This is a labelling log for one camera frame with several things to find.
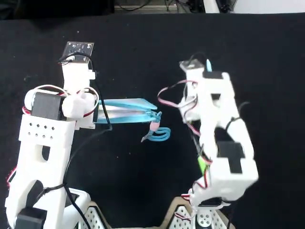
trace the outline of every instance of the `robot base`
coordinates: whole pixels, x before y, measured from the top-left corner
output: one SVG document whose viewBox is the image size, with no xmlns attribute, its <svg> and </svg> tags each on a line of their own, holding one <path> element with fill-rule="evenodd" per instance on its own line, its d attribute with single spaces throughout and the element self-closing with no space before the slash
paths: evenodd
<svg viewBox="0 0 305 229">
<path fill-rule="evenodd" d="M 192 220 L 182 220 L 174 215 L 174 212 L 180 215 L 189 217 L 192 208 L 189 203 L 181 197 L 173 199 L 162 224 L 159 227 L 149 227 L 145 229 L 226 229 L 228 219 L 220 211 L 215 209 L 199 210 L 196 217 Z M 92 229 L 111 229 L 112 227 L 107 223 L 105 217 L 100 211 L 95 202 L 91 202 L 88 211 L 85 214 Z M 87 229 L 84 221 L 80 221 L 78 229 Z M 123 228 L 123 229 L 143 229 L 143 228 Z"/>
</svg>

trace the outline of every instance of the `perforated white plate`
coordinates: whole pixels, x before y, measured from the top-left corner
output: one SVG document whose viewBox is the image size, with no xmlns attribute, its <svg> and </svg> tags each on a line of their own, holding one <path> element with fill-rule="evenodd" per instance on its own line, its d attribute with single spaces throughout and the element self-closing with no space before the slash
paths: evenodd
<svg viewBox="0 0 305 229">
<path fill-rule="evenodd" d="M 220 216 L 217 214 L 215 210 L 210 210 L 212 215 L 212 228 L 213 229 L 226 229 L 227 226 L 221 220 Z"/>
<path fill-rule="evenodd" d="M 178 212 L 180 215 L 190 217 L 190 214 L 186 210 L 185 206 L 179 206 L 176 212 Z M 188 220 L 182 220 L 174 216 L 168 229 L 191 229 L 191 223 Z"/>
<path fill-rule="evenodd" d="M 91 229 L 106 229 L 102 223 L 102 219 L 94 207 L 88 208 L 85 217 L 90 224 Z M 78 229 L 88 229 L 83 220 L 79 222 Z"/>
<path fill-rule="evenodd" d="M 190 214 L 187 212 L 184 206 L 179 206 L 177 212 L 183 216 L 190 217 Z M 197 213 L 197 221 L 200 226 L 203 228 L 207 228 L 212 224 L 212 229 L 226 229 L 226 225 L 221 220 L 220 216 L 215 210 L 200 210 Z M 170 222 L 170 226 L 168 229 L 194 229 L 195 226 L 192 228 L 191 223 L 188 220 L 182 220 L 177 218 L 176 216 L 173 217 L 172 221 Z"/>
</svg>

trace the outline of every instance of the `black table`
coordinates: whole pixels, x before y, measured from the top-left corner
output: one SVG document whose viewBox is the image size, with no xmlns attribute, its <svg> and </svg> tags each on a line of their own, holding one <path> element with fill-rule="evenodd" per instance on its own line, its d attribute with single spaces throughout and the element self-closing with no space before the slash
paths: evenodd
<svg viewBox="0 0 305 229">
<path fill-rule="evenodd" d="M 259 181 L 240 199 L 238 229 L 293 228 L 304 190 L 305 14 L 132 15 L 68 20 L 0 21 L 1 166 L 16 165 L 21 106 L 37 85 L 62 84 L 56 60 L 67 41 L 95 42 L 93 59 L 105 98 L 142 97 L 163 111 L 170 140 L 140 143 L 147 124 L 115 125 L 83 148 L 69 186 L 87 191 L 112 227 L 161 223 L 171 200 L 200 176 L 195 147 L 180 114 L 157 103 L 157 92 L 185 75 L 178 62 L 203 51 L 231 75 L 255 148 Z M 182 87 L 168 98 L 181 98 Z M 92 130 L 75 134 L 75 148 Z M 4 208 L 1 228 L 6 226 Z"/>
</svg>

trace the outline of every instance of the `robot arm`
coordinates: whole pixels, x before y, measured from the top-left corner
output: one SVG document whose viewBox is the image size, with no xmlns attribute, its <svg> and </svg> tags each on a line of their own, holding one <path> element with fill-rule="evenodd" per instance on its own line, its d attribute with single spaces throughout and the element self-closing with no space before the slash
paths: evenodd
<svg viewBox="0 0 305 229">
<path fill-rule="evenodd" d="M 204 155 L 199 155 L 199 160 L 205 167 L 203 177 L 189 191 L 189 201 L 198 208 L 207 206 L 207 200 L 219 198 L 222 204 L 215 207 L 221 208 L 240 198 L 258 179 L 253 146 L 238 114 L 229 74 L 205 71 L 197 59 L 181 62 L 180 67 L 186 73 L 188 96 L 181 105 L 197 96 L 193 103 L 180 106 L 180 111 L 184 122 L 201 122 L 199 144 Z M 232 141 L 217 141 L 217 127 L 226 130 Z M 201 160 L 202 156 L 211 164 Z"/>
<path fill-rule="evenodd" d="M 94 129 L 96 124 L 104 123 L 111 126 L 110 119 L 113 123 L 151 122 L 150 131 L 142 140 L 164 141 L 170 136 L 169 128 L 159 128 L 161 112 L 153 111 L 157 107 L 144 99 L 105 100 L 100 105 L 103 99 L 99 101 L 99 94 L 90 87 L 95 79 L 95 72 L 88 66 L 92 49 L 93 43 L 68 42 L 64 58 L 60 59 L 64 88 L 43 85 L 25 96 L 18 164 L 8 183 L 10 190 L 5 202 L 12 229 L 72 229 L 81 215 L 86 222 L 83 214 L 91 200 L 89 194 L 64 184 L 75 130 Z M 49 88 L 60 92 L 48 91 Z M 105 107 L 110 110 L 109 119 Z M 47 160 L 42 157 L 43 147 L 50 148 Z M 44 190 L 51 191 L 40 196 L 34 206 L 26 207 L 28 193 L 37 180 Z M 78 197 L 75 206 L 66 207 L 69 192 Z"/>
</svg>

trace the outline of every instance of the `white wall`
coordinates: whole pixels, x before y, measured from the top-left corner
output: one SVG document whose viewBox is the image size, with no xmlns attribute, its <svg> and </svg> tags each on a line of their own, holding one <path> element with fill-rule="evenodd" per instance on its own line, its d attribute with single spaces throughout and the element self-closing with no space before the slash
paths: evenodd
<svg viewBox="0 0 305 229">
<path fill-rule="evenodd" d="M 237 0 L 235 13 L 305 12 L 305 0 Z"/>
</svg>

